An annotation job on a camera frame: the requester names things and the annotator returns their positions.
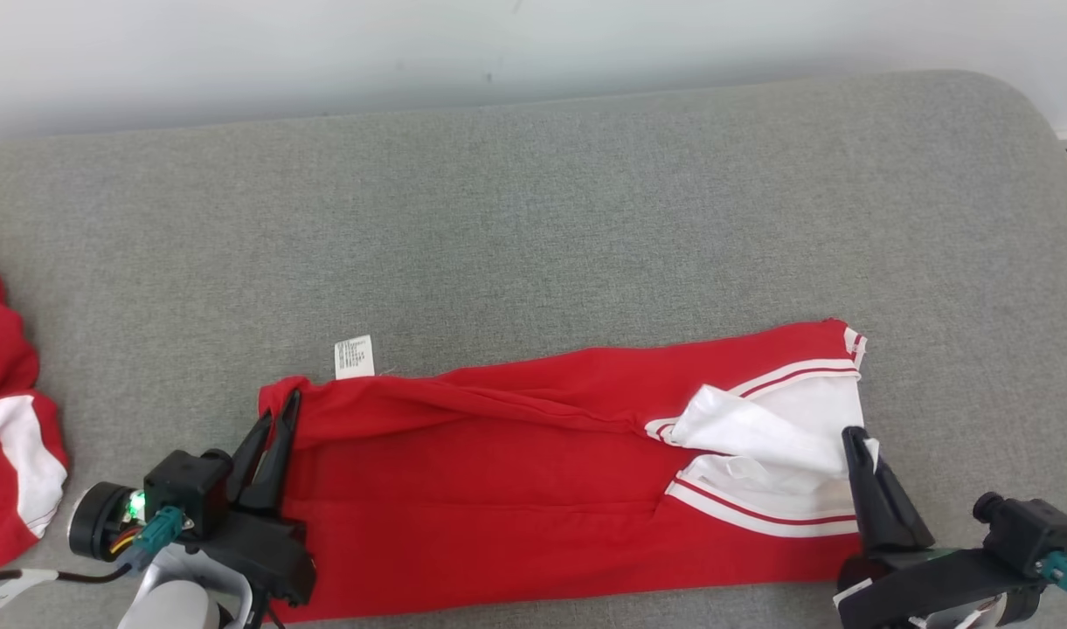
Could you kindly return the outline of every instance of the folded red garment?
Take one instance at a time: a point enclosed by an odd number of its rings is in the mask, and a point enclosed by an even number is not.
[[[706,342],[302,392],[285,496],[318,572],[290,622],[835,578],[857,552],[840,430],[863,338]]]
[[[0,566],[43,537],[63,497],[66,454],[55,404],[32,388],[38,370],[0,283]]]

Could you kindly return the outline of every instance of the camera lens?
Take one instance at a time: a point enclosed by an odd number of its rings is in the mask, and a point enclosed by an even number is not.
[[[133,516],[129,501],[136,490],[112,482],[99,482],[86,490],[75,505],[75,513],[70,514],[70,527],[66,531],[70,552],[113,561],[110,545],[131,525]]]

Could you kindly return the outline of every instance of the white wall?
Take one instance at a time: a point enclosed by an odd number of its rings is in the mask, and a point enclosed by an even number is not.
[[[0,0],[0,138],[959,67],[1067,133],[1067,0]]]

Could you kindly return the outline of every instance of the green light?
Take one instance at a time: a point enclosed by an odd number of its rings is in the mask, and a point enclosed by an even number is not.
[[[129,497],[129,505],[125,509],[129,517],[133,519],[142,519],[145,517],[145,493],[144,491],[133,491]]]

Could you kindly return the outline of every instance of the white label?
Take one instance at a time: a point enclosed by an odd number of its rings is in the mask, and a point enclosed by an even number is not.
[[[844,600],[844,598],[850,597],[855,593],[858,593],[858,591],[863,590],[867,585],[872,585],[872,580],[864,578],[863,581],[858,582],[856,585],[851,585],[851,587],[844,590],[843,593],[839,593],[835,597],[832,597],[832,604],[837,606],[837,609],[840,609],[840,601]]]
[[[375,349],[369,335],[335,343],[335,380],[375,374]]]
[[[54,581],[59,574],[54,569],[22,569],[21,577],[5,581],[0,587],[0,609],[9,604],[19,593],[45,581]]]

